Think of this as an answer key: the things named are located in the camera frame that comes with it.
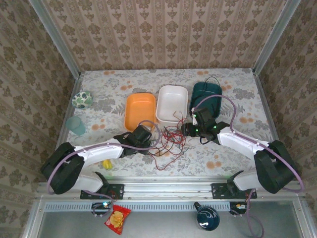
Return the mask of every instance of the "plastic bowl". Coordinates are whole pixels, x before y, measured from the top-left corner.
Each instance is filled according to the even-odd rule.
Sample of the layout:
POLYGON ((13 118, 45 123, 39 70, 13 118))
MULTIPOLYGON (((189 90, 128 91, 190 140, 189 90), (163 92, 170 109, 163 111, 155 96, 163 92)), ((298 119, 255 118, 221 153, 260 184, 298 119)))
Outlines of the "plastic bowl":
MULTIPOLYGON (((124 127, 134 131, 143 120, 155 122, 155 97, 151 93, 135 93, 127 98, 124 114, 124 127)), ((150 128, 153 125, 149 122, 143 123, 150 128)))
POLYGON ((161 87, 156 113, 158 121, 163 125, 177 125, 179 119, 187 117, 187 100, 186 88, 173 85, 161 87))
POLYGON ((84 91, 77 93, 73 99, 71 100, 71 104, 75 108, 88 108, 92 105, 93 103, 93 96, 91 95, 90 92, 84 91))

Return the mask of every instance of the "green ceramic ball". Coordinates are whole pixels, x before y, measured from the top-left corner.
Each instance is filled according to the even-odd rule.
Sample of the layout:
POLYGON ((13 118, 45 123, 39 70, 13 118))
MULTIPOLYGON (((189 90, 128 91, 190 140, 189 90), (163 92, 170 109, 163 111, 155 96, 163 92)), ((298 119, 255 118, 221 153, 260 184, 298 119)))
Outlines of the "green ceramic ball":
POLYGON ((84 91, 77 93, 71 100, 73 107, 75 108, 88 108, 93 103, 93 97, 90 92, 84 91))

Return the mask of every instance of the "table surface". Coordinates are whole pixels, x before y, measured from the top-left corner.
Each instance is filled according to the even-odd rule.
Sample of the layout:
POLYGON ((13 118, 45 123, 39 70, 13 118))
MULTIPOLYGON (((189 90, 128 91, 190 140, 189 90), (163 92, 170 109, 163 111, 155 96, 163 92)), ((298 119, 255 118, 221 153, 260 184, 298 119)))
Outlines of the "table surface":
MULTIPOLYGON (((249 68, 86 71, 82 77, 81 91, 90 91, 94 102, 90 108, 75 109, 74 112, 82 119, 86 132, 82 136, 69 132, 67 141, 72 145, 91 145, 126 132, 123 125, 125 104, 127 97, 133 93, 150 92, 157 101, 162 86, 179 85, 188 90, 189 104, 194 84, 205 81, 209 76, 219 80, 223 95, 232 99, 237 107, 234 127, 254 138, 272 141, 256 82, 249 68)), ((223 99, 216 122, 229 123, 232 113, 231 104, 223 99)), ((112 159, 111 170, 106 170, 100 162, 85 168, 85 171, 98 171, 106 177, 204 177, 230 176, 254 167, 249 158, 231 148, 215 143, 201 145, 198 138, 187 139, 185 149, 185 154, 164 171, 156 169, 151 156, 142 154, 112 159)), ((158 166, 162 168, 174 158, 170 153, 157 157, 158 166)))

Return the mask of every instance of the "cable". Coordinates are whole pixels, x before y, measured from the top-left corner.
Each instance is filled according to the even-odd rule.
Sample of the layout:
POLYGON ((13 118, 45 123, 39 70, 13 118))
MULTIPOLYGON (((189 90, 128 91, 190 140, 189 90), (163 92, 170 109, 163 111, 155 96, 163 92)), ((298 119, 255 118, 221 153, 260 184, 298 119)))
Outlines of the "cable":
POLYGON ((263 145, 263 144, 261 144, 261 143, 255 141, 255 140, 253 140, 253 139, 250 139, 250 138, 248 138, 248 137, 246 137, 246 136, 244 136, 244 135, 241 135, 241 134, 239 134, 238 132, 236 132, 236 131, 233 129, 233 120, 234 120, 234 118, 235 118, 235 116, 236 116, 236 111, 237 111, 237 109, 236 109, 236 106, 234 105, 233 101, 232 101, 230 98, 228 98, 228 97, 226 97, 226 96, 223 96, 223 95, 218 95, 218 94, 208 96, 208 97, 204 98, 201 102, 199 102, 199 103, 197 104, 197 106, 194 108, 194 111, 195 111, 205 100, 207 100, 207 99, 209 99, 209 98, 213 98, 213 97, 222 97, 222 98, 225 98, 225 99, 227 99, 227 100, 232 104, 232 106, 233 106, 233 115, 232 115, 232 118, 231 118, 231 121, 230 121, 230 129, 231 129, 231 131, 232 131, 235 135, 241 137, 242 139, 245 139, 245 140, 247 140, 247 141, 250 141, 250 142, 252 142, 252 143, 254 143, 254 144, 258 144, 259 146, 261 146, 262 148, 264 148, 264 149, 266 149, 268 152, 270 152, 272 155, 274 155, 275 157, 277 157, 277 158, 294 174, 294 176, 296 177, 296 179, 298 180, 298 182, 299 182, 299 184, 300 184, 300 186, 301 186, 301 188, 298 189, 298 190, 289 189, 289 188, 283 188, 283 189, 286 190, 286 191, 295 192, 295 193, 304 192, 305 186, 304 186, 304 183, 303 183, 301 177, 300 177, 299 174, 293 169, 293 167, 292 167, 289 163, 287 163, 280 155, 278 155, 277 153, 275 153, 273 150, 271 150, 271 149, 268 148, 267 146, 265 146, 265 145, 263 145))
POLYGON ((253 216, 253 215, 250 215, 249 214, 249 207, 250 207, 250 200, 251 200, 251 197, 252 197, 252 194, 254 193, 255 189, 252 189, 251 192, 250 192, 250 195, 248 197, 248 200, 247 200, 247 221, 248 221, 248 227, 249 227, 249 230, 251 232, 251 234, 253 235, 254 238, 263 238, 264 237, 264 226, 262 224, 262 222, 256 217, 256 216, 253 216), (261 226, 261 230, 262 230, 262 234, 260 237, 256 236, 256 234, 253 232, 252 230, 252 227, 251 227, 251 220, 250 220, 250 217, 252 217, 254 220, 256 220, 259 225, 261 226))
POLYGON ((186 137, 182 134, 181 130, 178 127, 180 123, 184 123, 185 118, 183 118, 183 114, 182 114, 182 119, 179 119, 178 117, 176 117, 176 118, 179 120, 179 122, 177 123, 177 126, 164 127, 165 130, 162 131, 162 136, 160 138, 162 146, 160 148, 164 148, 166 151, 163 154, 161 154, 161 150, 159 148, 157 148, 158 152, 156 152, 155 154, 152 154, 152 153, 148 152, 148 154, 154 159, 155 167, 159 171, 165 170, 167 168, 167 166, 169 166, 170 164, 174 163, 179 157, 184 155, 184 153, 186 152, 186 151, 184 151, 184 146, 185 146, 185 143, 186 143, 186 137), (167 148, 167 144, 169 142, 172 143, 172 146, 168 149, 167 148), (174 145, 178 145, 179 149, 181 150, 177 154, 171 152, 171 149, 172 149, 172 147, 174 145), (155 157, 163 156, 167 152, 170 152, 172 155, 177 156, 177 157, 175 159, 173 159, 171 162, 169 162, 167 165, 165 165, 162 169, 160 169, 155 157))
MULTIPOLYGON (((90 192, 90 191, 87 191, 87 190, 84 190, 84 192, 90 194, 90 195, 94 195, 94 196, 102 196, 102 197, 106 197, 108 199, 110 199, 110 202, 111 202, 111 207, 109 207, 108 211, 106 211, 106 213, 103 214, 103 216, 107 215, 110 211, 111 211, 111 208, 113 206, 113 198, 108 196, 108 195, 105 195, 105 194, 101 194, 101 193, 95 193, 95 192, 90 192)), ((95 211, 96 211, 96 208, 99 207, 101 205, 95 205, 94 208, 93 208, 93 215, 96 217, 96 214, 95 214, 95 211)))
MULTIPOLYGON (((296 177, 296 179, 298 180, 298 182, 299 182, 299 184, 300 184, 300 186, 301 186, 301 188, 298 189, 298 190, 289 189, 289 188, 283 188, 283 189, 286 190, 286 191, 295 192, 295 193, 303 192, 303 191, 305 190, 304 183, 303 183, 302 179, 300 178, 299 174, 293 169, 293 167, 292 167, 289 163, 287 163, 280 155, 278 155, 277 153, 275 153, 273 150, 271 150, 271 149, 268 148, 267 146, 265 146, 265 145, 263 145, 263 144, 261 144, 261 143, 255 141, 255 140, 253 140, 253 139, 247 138, 247 137, 245 137, 244 135, 241 135, 241 134, 237 133, 237 132, 233 129, 233 120, 235 119, 237 109, 236 109, 236 106, 234 105, 233 101, 232 101, 230 98, 228 98, 228 97, 226 97, 226 96, 223 96, 223 95, 218 95, 218 94, 208 96, 208 97, 204 98, 201 102, 199 102, 199 103, 197 104, 197 106, 194 108, 193 111, 195 111, 205 100, 207 100, 207 99, 209 99, 209 98, 213 98, 213 97, 222 97, 222 98, 225 98, 225 99, 227 99, 227 100, 231 103, 231 105, 233 106, 233 115, 232 115, 232 118, 231 118, 231 121, 230 121, 230 130, 232 131, 232 133, 234 133, 235 135, 239 136, 239 137, 242 138, 242 139, 245 139, 245 140, 247 140, 247 141, 250 141, 250 142, 252 142, 252 143, 255 143, 255 144, 261 146, 262 148, 264 148, 264 149, 266 149, 268 152, 270 152, 272 155, 274 155, 276 158, 278 158, 278 159, 294 174, 294 176, 296 177)), ((263 238, 263 237, 264 237, 264 227, 263 227, 263 224, 261 223, 261 221, 260 221, 257 217, 252 216, 252 215, 249 214, 250 200, 251 200, 251 196, 252 196, 252 194, 253 194, 254 191, 255 191, 255 189, 252 189, 252 190, 251 190, 250 195, 249 195, 248 200, 247 200, 247 221, 248 221, 248 227, 249 227, 249 230, 250 230, 250 232, 251 232, 251 234, 252 234, 252 236, 253 236, 254 238, 263 238), (252 227, 251 227, 250 217, 252 217, 253 219, 255 219, 255 220, 260 224, 261 229, 262 229, 262 234, 261 234, 260 237, 257 237, 257 236, 254 234, 254 232, 253 232, 253 230, 252 230, 252 227)))
POLYGON ((109 190, 108 192, 111 193, 112 196, 114 196, 113 199, 115 199, 115 202, 116 202, 118 200, 118 195, 115 193, 115 191, 109 190))
POLYGON ((138 147, 134 147, 134 146, 130 146, 130 145, 123 145, 123 144, 119 144, 119 143, 108 143, 108 142, 104 142, 104 143, 101 143, 101 144, 91 145, 91 146, 88 146, 88 147, 86 147, 86 148, 83 148, 83 149, 74 151, 74 152, 68 154, 67 156, 65 156, 64 159, 62 159, 62 160, 58 163, 58 165, 54 168, 54 170, 52 171, 52 173, 51 173, 51 175, 50 175, 50 177, 49 177, 49 179, 48 179, 48 183, 47 183, 47 185, 46 185, 46 191, 48 192, 48 194, 51 194, 51 195, 55 194, 54 192, 51 192, 51 191, 50 191, 50 184, 51 184, 51 181, 52 181, 54 175, 56 174, 57 170, 59 169, 59 167, 60 167, 65 161, 67 161, 70 157, 72 157, 72 156, 74 156, 74 155, 76 155, 76 154, 79 154, 79 153, 84 152, 84 151, 86 152, 86 151, 88 151, 88 150, 95 149, 95 148, 102 147, 102 146, 121 146, 121 147, 126 147, 126 148, 130 148, 130 149, 134 149, 134 150, 149 150, 149 149, 154 148, 154 147, 159 143, 159 139, 160 139, 160 129, 159 129, 159 127, 158 127, 154 122, 152 122, 152 121, 150 121, 150 120, 143 120, 143 121, 141 121, 141 122, 139 123, 139 125, 142 124, 142 123, 144 123, 144 122, 149 122, 149 123, 153 124, 153 125, 155 126, 155 128, 157 129, 157 131, 158 131, 158 139, 156 140, 156 142, 154 143, 153 146, 148 147, 148 148, 138 148, 138 147))

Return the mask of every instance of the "glass panel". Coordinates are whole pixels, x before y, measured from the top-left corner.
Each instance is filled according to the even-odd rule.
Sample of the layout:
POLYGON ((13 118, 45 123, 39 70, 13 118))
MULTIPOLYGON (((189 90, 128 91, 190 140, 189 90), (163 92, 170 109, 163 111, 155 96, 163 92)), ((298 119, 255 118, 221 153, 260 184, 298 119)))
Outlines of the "glass panel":
MULTIPOLYGON (((292 202, 253 202, 250 210, 264 225, 265 237, 302 238, 292 202)), ((212 232, 201 230, 196 212, 131 212, 124 222, 122 238, 247 238, 250 237, 245 217, 220 212, 220 225, 212 232)), ((118 237, 104 225, 106 218, 94 218, 89 212, 46 212, 40 238, 118 237)), ((261 234, 252 222, 254 232, 261 234)))

